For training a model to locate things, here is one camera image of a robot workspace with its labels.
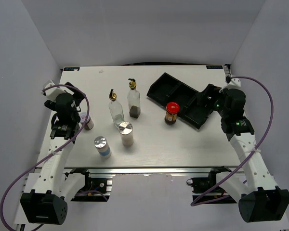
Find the red lid sauce jar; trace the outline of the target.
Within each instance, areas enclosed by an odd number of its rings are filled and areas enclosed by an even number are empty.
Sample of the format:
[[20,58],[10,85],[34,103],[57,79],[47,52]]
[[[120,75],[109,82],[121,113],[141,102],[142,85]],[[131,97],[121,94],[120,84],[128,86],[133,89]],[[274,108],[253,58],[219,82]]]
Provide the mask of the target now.
[[168,125],[172,125],[176,122],[177,120],[177,114],[180,111],[180,106],[176,102],[169,102],[166,105],[166,114],[164,117],[165,122]]

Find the white lid spice jar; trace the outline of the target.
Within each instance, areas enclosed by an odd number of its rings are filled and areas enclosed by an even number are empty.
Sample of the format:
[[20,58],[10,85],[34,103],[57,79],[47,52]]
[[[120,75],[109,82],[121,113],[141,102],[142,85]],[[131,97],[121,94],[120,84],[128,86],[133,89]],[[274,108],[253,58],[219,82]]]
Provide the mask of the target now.
[[80,123],[84,126],[85,130],[91,130],[94,127],[94,122],[91,117],[87,115],[87,112],[80,112]]

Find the glass oil bottle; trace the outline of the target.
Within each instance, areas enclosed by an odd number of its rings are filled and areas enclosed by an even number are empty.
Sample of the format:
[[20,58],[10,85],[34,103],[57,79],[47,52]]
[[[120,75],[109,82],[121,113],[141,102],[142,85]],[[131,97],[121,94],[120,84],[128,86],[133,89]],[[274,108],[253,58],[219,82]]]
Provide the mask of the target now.
[[118,128],[119,125],[124,122],[124,113],[121,103],[117,100],[117,95],[114,90],[110,90],[109,94],[110,103],[108,104],[110,114],[114,125]]

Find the blue label metal-lid jar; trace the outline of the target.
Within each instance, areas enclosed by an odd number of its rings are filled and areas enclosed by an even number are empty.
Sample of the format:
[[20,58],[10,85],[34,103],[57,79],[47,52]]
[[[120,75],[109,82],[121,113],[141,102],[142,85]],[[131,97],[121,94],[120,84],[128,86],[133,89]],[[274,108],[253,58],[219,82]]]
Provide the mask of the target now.
[[103,158],[109,158],[112,154],[110,146],[103,136],[98,136],[94,140],[94,146],[101,157]]

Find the glass bottle dark sauce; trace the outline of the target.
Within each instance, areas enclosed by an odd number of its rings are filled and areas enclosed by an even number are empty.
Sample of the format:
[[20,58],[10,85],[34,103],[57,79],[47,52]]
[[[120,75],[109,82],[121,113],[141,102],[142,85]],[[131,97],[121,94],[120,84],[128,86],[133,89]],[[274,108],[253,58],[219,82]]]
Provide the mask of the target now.
[[133,118],[138,118],[141,113],[140,106],[140,93],[136,89],[136,80],[133,78],[129,78],[129,88],[130,91],[127,96],[128,107],[129,107],[129,115]]

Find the white-filled metal-lid jar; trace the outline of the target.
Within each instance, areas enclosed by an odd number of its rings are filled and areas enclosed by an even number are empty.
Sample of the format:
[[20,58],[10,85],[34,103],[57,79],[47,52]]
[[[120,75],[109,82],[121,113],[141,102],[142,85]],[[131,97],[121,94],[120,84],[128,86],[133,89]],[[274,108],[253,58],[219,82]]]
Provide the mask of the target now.
[[132,146],[133,139],[133,125],[128,121],[123,121],[118,126],[118,131],[124,146]]

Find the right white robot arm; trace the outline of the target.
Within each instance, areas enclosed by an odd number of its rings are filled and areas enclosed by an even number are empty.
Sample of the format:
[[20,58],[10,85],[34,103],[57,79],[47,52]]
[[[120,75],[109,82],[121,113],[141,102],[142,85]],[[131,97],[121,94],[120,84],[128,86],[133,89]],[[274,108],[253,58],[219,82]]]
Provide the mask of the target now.
[[201,205],[211,191],[223,189],[238,204],[247,222],[281,220],[288,205],[289,191],[281,189],[270,175],[259,150],[254,129],[244,116],[246,95],[235,88],[209,84],[197,97],[200,106],[209,106],[221,116],[221,127],[240,161],[233,171],[216,171],[208,179],[208,187],[191,206]]

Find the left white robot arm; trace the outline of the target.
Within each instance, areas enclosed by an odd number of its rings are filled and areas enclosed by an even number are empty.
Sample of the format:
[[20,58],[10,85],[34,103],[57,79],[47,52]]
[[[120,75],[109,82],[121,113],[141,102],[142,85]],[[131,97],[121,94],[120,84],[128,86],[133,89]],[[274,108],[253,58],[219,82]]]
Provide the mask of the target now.
[[51,80],[43,87],[42,93],[47,97],[44,105],[55,114],[51,120],[48,157],[43,161],[31,191],[23,193],[20,199],[29,223],[63,224],[67,217],[68,202],[78,190],[87,192],[92,187],[92,180],[79,173],[63,179],[66,161],[80,130],[77,107],[85,98],[71,83],[66,83],[65,87],[70,91],[63,90]]

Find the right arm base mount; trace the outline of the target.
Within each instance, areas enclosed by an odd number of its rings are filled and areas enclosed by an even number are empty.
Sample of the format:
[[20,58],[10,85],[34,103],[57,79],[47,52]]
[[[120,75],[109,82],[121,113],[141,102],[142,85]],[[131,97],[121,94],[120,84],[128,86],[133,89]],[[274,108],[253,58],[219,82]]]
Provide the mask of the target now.
[[[230,173],[232,171],[231,169],[224,167],[224,166],[214,167],[210,170],[210,172],[208,173],[208,176],[206,177],[195,177],[195,178],[188,179],[186,181],[186,184],[192,187],[193,200],[197,199],[202,193],[204,193],[206,190],[208,190],[213,185],[215,185],[216,174],[222,173],[222,172]],[[207,200],[218,199],[223,196],[226,196],[226,198],[216,201],[216,202],[211,202],[211,204],[234,204],[235,203],[235,200],[231,196],[227,195],[226,191],[220,187],[217,187],[216,189],[211,191],[209,194],[205,195],[203,198],[201,198],[198,201],[198,203],[204,202]]]

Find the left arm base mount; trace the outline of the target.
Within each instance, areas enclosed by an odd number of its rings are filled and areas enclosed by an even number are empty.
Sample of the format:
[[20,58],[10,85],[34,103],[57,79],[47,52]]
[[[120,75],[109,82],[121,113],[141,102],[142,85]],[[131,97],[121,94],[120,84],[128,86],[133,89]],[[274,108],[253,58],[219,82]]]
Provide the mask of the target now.
[[74,168],[69,172],[64,173],[65,179],[72,174],[82,174],[85,177],[85,184],[71,199],[72,202],[106,202],[111,190],[109,189],[110,178],[106,176],[97,176],[87,168]]

